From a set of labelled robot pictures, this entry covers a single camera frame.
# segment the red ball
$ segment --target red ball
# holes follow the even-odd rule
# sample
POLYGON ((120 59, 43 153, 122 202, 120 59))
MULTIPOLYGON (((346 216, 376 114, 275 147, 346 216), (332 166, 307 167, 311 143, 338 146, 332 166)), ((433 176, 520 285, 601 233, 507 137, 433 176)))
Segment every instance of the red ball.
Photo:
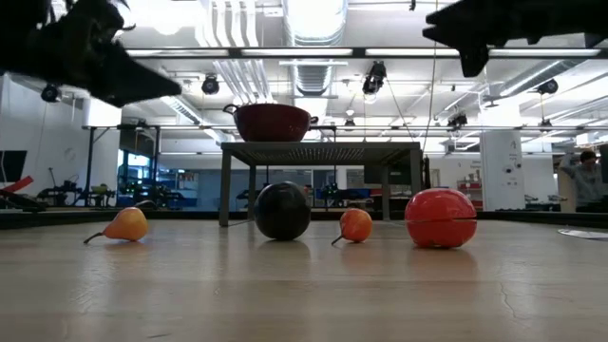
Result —
POLYGON ((473 203, 452 189, 428 189, 406 207, 406 225, 420 247, 460 247, 475 235, 477 212, 473 203))

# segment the ceiling light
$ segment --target ceiling light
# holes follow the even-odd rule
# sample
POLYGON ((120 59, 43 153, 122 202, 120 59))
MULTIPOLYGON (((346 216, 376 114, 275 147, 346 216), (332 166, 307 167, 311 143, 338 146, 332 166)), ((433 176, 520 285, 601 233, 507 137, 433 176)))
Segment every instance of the ceiling light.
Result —
POLYGON ((600 48, 493 48, 490 57, 555 57, 560 59, 577 57, 595 57, 601 53, 600 48))
POLYGON ((421 57, 432 58, 438 57, 453 57, 458 58, 458 51, 453 48, 367 48, 366 56, 402 56, 402 57, 421 57))
POLYGON ((161 152, 164 156, 196 156, 197 152, 161 152))
POLYGON ((368 105, 373 105, 376 103, 376 101, 378 100, 378 94, 364 94, 363 95, 363 99, 365 100, 365 103, 368 105))
POLYGON ((136 59, 217 58, 228 57, 224 48, 129 48, 129 56, 136 59))
POLYGON ((349 62, 344 61, 279 61, 282 67, 345 67, 349 62))
POLYGON ((352 48, 342 47, 298 47, 298 48, 245 48, 243 56, 248 57, 310 57, 310 56, 351 56, 352 48))

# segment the wire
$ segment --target wire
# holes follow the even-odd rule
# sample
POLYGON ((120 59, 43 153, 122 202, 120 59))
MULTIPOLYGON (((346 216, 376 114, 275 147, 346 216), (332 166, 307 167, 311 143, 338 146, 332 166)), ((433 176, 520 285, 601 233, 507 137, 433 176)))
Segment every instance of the wire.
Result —
POLYGON ((38 140, 38 152, 36 152, 36 163, 34 164, 34 170, 38 170, 38 161, 40 160, 40 149, 42 148, 43 134, 45 133, 45 124, 47 123, 47 109, 48 104, 45 104, 45 112, 42 116, 42 125, 40 127, 40 139, 38 140))
POLYGON ((0 153, 2 153, 2 160, 0 161, 0 164, 2 164, 2 187, 5 187, 7 185, 7 173, 4 169, 4 156, 7 154, 7 151, 2 151, 0 153))
MULTIPOLYGON (((435 0, 435 10, 439 9, 439 0, 435 0)), ((433 119, 433 95, 435 95, 435 71, 437 70, 437 42, 433 45, 433 72, 430 78, 430 104, 428 105, 428 122, 427 131, 425 132, 425 141, 422 144, 422 151, 425 152, 427 147, 428 130, 430 129, 430 121, 433 119)))
POLYGON ((395 102, 395 105, 397 106, 397 111, 399 112, 401 121, 403 121, 403 125, 406 127, 406 130, 408 131, 409 138, 414 142, 414 137, 411 135, 411 132, 409 131, 408 124, 406 123, 406 118, 404 118, 403 113, 401 112, 401 107, 399 107, 399 103, 397 102, 397 98, 395 97, 395 93, 392 91, 392 86, 390 85, 389 77, 387 77, 387 85, 389 85, 390 95, 392 95, 392 100, 395 102))

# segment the pot handle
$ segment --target pot handle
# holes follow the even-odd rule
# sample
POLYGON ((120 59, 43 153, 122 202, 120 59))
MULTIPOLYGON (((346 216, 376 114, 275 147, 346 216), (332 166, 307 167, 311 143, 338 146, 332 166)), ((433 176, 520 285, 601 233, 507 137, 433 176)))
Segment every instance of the pot handle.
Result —
POLYGON ((221 111, 228 114, 234 114, 238 109, 239 106, 236 104, 227 104, 221 111))

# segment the pillar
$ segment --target pillar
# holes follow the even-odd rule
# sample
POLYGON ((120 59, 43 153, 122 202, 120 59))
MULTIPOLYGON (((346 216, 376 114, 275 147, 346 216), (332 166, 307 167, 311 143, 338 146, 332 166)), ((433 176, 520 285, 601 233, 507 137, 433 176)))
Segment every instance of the pillar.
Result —
MULTIPOLYGON (((484 108, 482 125, 520 126, 519 107, 500 104, 484 108)), ((522 136, 517 130, 486 131, 481 135, 482 187, 484 210, 525 208, 523 185, 522 136)))
POLYGON ((335 175, 335 182, 338 184, 338 189, 345 190, 349 187, 349 182, 347 179, 347 170, 346 166, 338 166, 337 172, 335 175))

